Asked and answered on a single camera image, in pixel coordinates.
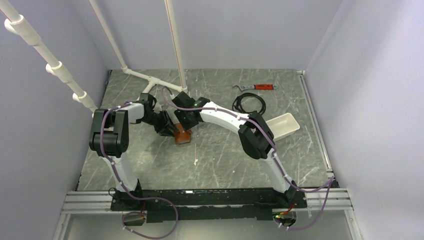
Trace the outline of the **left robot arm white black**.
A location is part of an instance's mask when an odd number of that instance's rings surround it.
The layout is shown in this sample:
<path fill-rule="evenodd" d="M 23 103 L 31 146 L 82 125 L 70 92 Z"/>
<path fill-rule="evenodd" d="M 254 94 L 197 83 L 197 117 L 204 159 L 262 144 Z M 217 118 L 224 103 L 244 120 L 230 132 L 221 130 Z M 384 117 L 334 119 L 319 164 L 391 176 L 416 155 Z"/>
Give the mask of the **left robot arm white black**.
<path fill-rule="evenodd" d="M 123 202 L 131 210 L 143 205 L 144 196 L 137 192 L 141 189 L 140 181 L 126 153 L 130 145 L 130 125 L 148 124 L 164 137 L 172 137 L 178 130 L 165 110 L 155 112 L 156 103 L 153 95 L 141 93 L 136 101 L 127 101 L 110 109 L 98 108 L 93 113 L 89 148 L 108 165 L 116 190 L 128 192 Z"/>

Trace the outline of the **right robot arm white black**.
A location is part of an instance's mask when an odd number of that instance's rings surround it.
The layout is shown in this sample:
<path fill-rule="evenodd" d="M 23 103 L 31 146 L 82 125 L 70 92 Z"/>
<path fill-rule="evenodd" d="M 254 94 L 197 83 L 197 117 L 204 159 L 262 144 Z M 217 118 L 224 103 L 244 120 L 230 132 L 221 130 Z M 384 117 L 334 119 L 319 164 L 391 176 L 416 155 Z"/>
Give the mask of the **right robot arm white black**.
<path fill-rule="evenodd" d="M 287 208 L 295 201 L 296 183 L 284 170 L 277 155 L 274 134 L 258 112 L 238 113 L 204 97 L 195 100 L 185 92 L 174 96 L 171 105 L 176 108 L 174 115 L 184 129 L 210 123 L 238 134 L 245 154 L 258 160 L 267 173 L 276 203 Z"/>

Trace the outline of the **white plastic tray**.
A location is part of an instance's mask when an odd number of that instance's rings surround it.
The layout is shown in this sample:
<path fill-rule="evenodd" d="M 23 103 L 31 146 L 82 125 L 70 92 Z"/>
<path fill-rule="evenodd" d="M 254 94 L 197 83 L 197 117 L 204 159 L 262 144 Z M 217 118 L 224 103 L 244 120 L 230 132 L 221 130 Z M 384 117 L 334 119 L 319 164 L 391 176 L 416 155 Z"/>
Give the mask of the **white plastic tray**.
<path fill-rule="evenodd" d="M 291 113 L 285 113 L 266 121 L 273 133 L 273 140 L 279 141 L 300 129 L 299 123 Z"/>

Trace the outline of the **brown leather card holder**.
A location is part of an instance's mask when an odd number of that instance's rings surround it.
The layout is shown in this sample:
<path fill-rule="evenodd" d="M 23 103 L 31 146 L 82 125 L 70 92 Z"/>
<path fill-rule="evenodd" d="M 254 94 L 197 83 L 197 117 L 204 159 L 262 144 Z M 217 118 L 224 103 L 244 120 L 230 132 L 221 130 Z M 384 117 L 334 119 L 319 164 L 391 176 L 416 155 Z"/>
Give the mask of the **brown leather card holder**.
<path fill-rule="evenodd" d="M 175 124 L 174 142 L 177 146 L 189 144 L 192 139 L 192 130 L 185 130 L 180 123 Z"/>

